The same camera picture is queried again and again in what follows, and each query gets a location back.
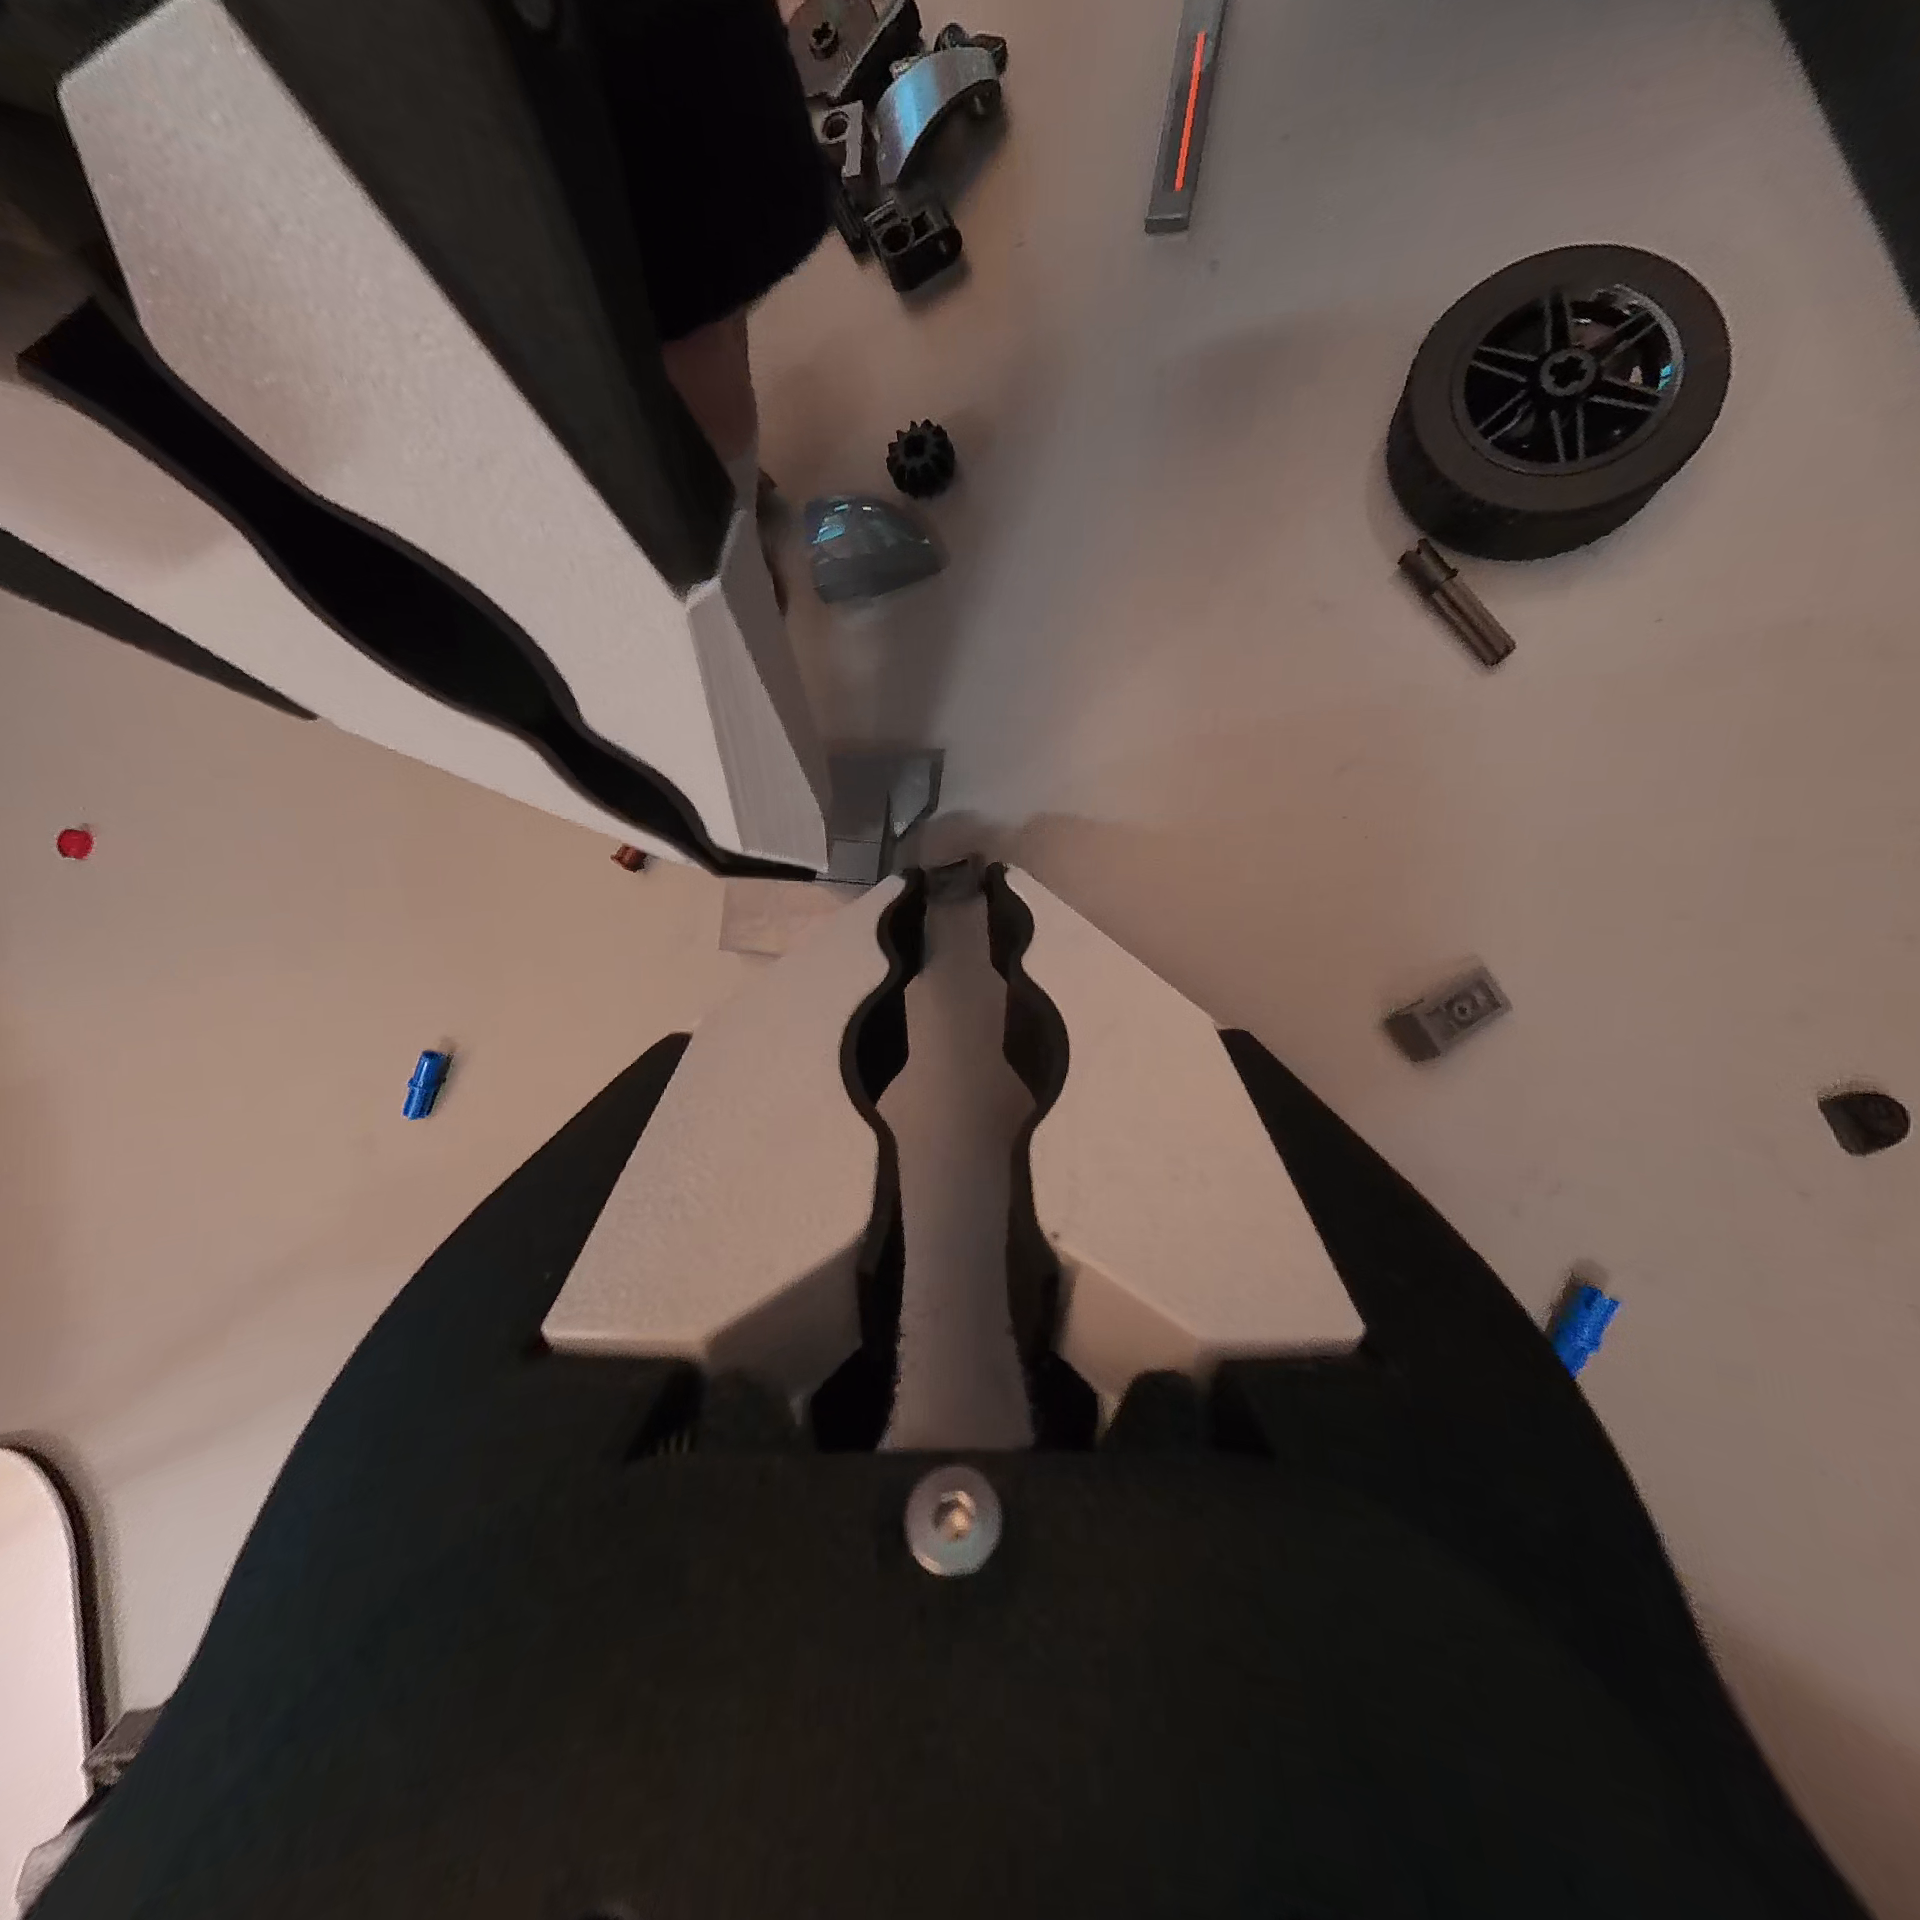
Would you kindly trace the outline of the black lego wheel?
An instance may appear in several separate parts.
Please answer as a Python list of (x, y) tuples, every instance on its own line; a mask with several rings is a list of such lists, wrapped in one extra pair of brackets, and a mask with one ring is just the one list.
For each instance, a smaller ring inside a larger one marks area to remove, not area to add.
[(1510, 261), (1420, 339), (1385, 431), (1406, 519), (1481, 561), (1611, 537), (1707, 444), (1730, 329), (1667, 257), (1577, 245)]

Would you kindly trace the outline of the grey tile with orange stripe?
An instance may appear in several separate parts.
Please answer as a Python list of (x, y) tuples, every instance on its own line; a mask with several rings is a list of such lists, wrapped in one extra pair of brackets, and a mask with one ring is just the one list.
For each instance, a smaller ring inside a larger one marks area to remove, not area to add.
[(1182, 2), (1180, 8), (1140, 217), (1148, 239), (1171, 239), (1193, 223), (1225, 14), (1227, 2)]

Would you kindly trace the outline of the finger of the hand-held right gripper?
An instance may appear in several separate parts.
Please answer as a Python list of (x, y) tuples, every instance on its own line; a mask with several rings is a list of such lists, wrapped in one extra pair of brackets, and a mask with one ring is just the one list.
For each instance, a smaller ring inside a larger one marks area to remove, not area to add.
[(56, 565), (332, 727), (824, 879), (753, 490), (673, 390), (576, 12), (61, 2)]
[(539, 645), (412, 545), (320, 502), (85, 298), (4, 367), (4, 585), (256, 705), (724, 879), (733, 852), (593, 731)]

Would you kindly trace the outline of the grey lego slope brick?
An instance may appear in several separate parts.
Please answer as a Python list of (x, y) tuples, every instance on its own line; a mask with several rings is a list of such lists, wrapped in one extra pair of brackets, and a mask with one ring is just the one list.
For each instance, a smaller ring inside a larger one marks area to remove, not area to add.
[(1383, 1032), (1399, 1057), (1428, 1068), (1503, 1022), (1510, 1011), (1497, 975), (1476, 961), (1394, 1008), (1383, 1018)]

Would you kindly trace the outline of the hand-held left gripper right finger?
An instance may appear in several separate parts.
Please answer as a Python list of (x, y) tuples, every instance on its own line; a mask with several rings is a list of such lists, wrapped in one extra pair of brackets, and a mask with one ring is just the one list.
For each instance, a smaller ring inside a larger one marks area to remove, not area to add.
[(1026, 872), (980, 886), (1030, 1101), (1005, 1311), (1032, 1442), (1089, 1449), (1140, 1377), (1352, 1358), (1362, 1314), (1223, 1027)]

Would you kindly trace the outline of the white adjustable stand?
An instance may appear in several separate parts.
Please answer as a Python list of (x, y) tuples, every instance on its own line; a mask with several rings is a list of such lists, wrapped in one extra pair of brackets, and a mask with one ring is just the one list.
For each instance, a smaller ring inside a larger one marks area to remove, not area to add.
[(4, 1872), (87, 1796), (93, 1655), (85, 1556), (61, 1485), (4, 1449)]

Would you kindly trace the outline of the dark grey technic connector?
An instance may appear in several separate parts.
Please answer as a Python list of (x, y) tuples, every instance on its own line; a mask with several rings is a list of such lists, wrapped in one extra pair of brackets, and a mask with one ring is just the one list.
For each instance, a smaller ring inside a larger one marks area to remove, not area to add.
[(872, 53), (918, 40), (915, 2), (795, 2), (785, 22), (808, 90), (829, 95)]

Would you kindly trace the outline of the black technic connector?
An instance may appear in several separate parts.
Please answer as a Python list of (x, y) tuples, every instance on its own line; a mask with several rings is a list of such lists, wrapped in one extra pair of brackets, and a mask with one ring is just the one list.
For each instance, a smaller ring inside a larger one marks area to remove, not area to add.
[(867, 253), (898, 298), (922, 294), (963, 259), (963, 239), (936, 197), (883, 197), (861, 217)]

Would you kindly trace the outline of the person's right hand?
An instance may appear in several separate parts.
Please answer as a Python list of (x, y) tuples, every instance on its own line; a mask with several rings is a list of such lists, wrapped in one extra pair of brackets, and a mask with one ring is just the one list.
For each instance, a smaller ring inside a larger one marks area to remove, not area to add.
[(760, 411), (752, 369), (749, 309), (696, 324), (660, 345), (660, 364), (728, 469), (742, 505), (760, 492)]

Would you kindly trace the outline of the grey quarter dome lego piece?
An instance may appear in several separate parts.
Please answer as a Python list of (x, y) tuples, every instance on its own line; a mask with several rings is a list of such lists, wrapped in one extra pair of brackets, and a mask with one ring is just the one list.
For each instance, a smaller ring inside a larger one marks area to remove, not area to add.
[(872, 604), (947, 570), (947, 547), (922, 515), (866, 492), (806, 500), (801, 545), (825, 607)]

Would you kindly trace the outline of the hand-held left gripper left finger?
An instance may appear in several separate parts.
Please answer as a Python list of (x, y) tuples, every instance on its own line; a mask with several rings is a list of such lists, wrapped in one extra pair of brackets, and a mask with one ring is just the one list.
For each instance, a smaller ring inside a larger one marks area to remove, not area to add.
[(900, 1369), (898, 1142), (922, 872), (808, 926), (684, 1042), (547, 1320), (560, 1357), (749, 1377), (825, 1453), (875, 1453)]

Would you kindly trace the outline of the grey curved arch lego piece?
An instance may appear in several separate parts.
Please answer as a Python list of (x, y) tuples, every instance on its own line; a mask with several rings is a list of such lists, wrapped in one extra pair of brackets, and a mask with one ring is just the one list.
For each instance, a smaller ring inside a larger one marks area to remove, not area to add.
[(875, 109), (875, 180), (895, 189), (922, 163), (928, 143), (955, 115), (993, 120), (1008, 48), (1004, 36), (947, 24), (934, 43), (898, 64)]

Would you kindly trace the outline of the dark grey lego axle pin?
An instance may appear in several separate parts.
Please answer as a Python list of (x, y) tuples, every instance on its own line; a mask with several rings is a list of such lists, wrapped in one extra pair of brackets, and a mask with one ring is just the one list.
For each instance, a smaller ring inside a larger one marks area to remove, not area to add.
[(1439, 554), (1439, 547), (1433, 547), (1433, 540), (1420, 537), (1414, 547), (1399, 554), (1397, 570), (1481, 668), (1498, 668), (1513, 654), (1517, 644), (1510, 630), (1493, 616), (1493, 610), (1486, 610), (1478, 591)]

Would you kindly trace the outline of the grey lego tile assembly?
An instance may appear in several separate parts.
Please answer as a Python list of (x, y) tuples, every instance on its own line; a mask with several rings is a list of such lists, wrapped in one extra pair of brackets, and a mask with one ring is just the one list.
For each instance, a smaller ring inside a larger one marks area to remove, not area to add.
[(829, 868), (806, 880), (724, 880), (717, 949), (780, 959), (814, 922), (898, 874), (900, 852), (940, 806), (942, 773), (940, 748), (829, 756)]

